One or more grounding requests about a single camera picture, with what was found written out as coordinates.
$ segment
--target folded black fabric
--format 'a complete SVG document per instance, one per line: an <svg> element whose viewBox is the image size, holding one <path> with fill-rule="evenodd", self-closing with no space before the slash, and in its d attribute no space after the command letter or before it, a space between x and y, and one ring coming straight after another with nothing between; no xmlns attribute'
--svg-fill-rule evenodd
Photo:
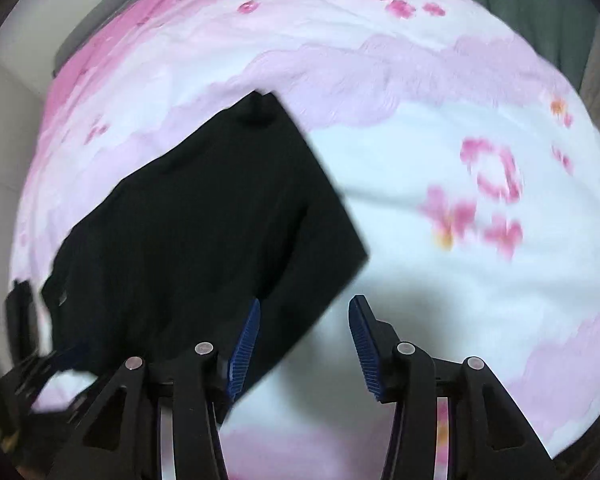
<svg viewBox="0 0 600 480"><path fill-rule="evenodd" d="M256 92L120 182L72 229L42 296L56 349L87 343L96 374L201 341L225 355L262 304L247 386L353 278L366 253L311 150Z"/></svg>

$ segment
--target wall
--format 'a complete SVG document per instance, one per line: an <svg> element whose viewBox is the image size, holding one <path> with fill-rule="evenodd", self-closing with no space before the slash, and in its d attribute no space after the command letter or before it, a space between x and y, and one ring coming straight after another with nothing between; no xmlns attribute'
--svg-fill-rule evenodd
<svg viewBox="0 0 600 480"><path fill-rule="evenodd" d="M0 65L0 370L10 366L2 303L20 190L34 153L42 100Z"/></svg>
<svg viewBox="0 0 600 480"><path fill-rule="evenodd" d="M40 97L64 39L100 0L20 0L0 28L0 64Z"/></svg>

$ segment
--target bed sheet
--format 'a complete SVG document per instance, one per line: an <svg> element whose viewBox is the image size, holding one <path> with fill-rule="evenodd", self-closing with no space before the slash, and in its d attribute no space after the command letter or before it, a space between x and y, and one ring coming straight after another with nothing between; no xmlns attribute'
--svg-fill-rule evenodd
<svg viewBox="0 0 600 480"><path fill-rule="evenodd" d="M11 277L40 288L123 177L253 89L304 132L370 260L222 427L231 477L379 475L391 407L366 392L353 294L432 356L483 357L551 455L576 440L600 413L600 133L471 0L140 0L53 82Z"/></svg>

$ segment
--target metal pin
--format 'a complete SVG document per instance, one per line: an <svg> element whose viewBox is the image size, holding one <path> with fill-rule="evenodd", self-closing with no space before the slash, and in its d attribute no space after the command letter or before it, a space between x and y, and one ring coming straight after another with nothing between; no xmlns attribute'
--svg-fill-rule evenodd
<svg viewBox="0 0 600 480"><path fill-rule="evenodd" d="M130 357L125 361L125 367L127 370L136 370L142 366L142 359L139 357Z"/></svg>
<svg viewBox="0 0 600 480"><path fill-rule="evenodd" d="M411 355L416 353L416 347L411 343L399 343L398 352L404 355Z"/></svg>
<svg viewBox="0 0 600 480"><path fill-rule="evenodd" d="M484 361L479 357L469 357L466 363L469 365L469 368L473 368L474 370L482 370L484 368Z"/></svg>
<svg viewBox="0 0 600 480"><path fill-rule="evenodd" d="M202 342L196 345L196 354L206 355L214 350L214 346L211 343Z"/></svg>

